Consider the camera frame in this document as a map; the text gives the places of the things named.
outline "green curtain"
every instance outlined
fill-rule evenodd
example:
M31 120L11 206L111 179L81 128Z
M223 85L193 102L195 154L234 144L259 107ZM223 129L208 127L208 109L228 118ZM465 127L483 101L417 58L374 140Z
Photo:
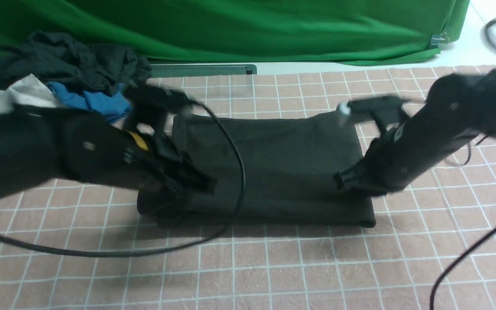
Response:
M0 44L32 31L196 62L425 61L458 39L470 0L0 0Z

